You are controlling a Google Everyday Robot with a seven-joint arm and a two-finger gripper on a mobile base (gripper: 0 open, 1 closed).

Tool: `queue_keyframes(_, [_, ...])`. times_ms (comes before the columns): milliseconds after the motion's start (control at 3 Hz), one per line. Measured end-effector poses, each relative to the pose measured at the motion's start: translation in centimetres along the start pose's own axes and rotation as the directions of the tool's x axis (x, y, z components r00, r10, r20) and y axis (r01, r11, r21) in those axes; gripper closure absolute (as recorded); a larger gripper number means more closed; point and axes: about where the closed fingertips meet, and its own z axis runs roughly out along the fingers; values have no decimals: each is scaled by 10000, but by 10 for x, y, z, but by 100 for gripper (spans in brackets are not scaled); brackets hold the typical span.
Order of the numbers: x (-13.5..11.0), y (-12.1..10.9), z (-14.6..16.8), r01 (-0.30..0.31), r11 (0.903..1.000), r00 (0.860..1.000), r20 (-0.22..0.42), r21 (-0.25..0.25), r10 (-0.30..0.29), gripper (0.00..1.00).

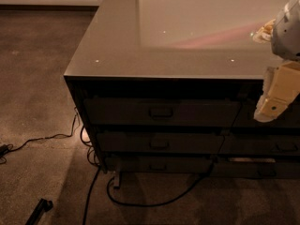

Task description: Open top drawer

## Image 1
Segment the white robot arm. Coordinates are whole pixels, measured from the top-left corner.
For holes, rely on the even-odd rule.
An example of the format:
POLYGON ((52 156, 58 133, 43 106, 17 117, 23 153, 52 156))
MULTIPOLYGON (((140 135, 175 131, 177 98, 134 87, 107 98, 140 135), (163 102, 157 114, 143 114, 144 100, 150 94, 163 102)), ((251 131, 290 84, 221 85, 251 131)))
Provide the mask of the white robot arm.
POLYGON ((267 123, 283 114, 300 94, 300 0, 289 0, 274 20, 255 33, 253 40, 269 42, 272 53, 283 59, 278 67, 266 69, 254 112, 256 121, 267 123))

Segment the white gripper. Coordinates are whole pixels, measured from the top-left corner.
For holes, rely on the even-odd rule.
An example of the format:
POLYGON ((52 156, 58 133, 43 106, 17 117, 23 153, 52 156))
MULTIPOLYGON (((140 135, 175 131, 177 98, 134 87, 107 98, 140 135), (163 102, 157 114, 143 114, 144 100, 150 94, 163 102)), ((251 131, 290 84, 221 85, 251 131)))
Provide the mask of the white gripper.
MULTIPOLYGON (((257 43, 270 42, 275 19, 255 32, 257 43)), ((279 67, 269 67, 263 78, 262 95, 256 105, 255 115, 280 116, 300 94, 300 63, 289 61, 279 67)))

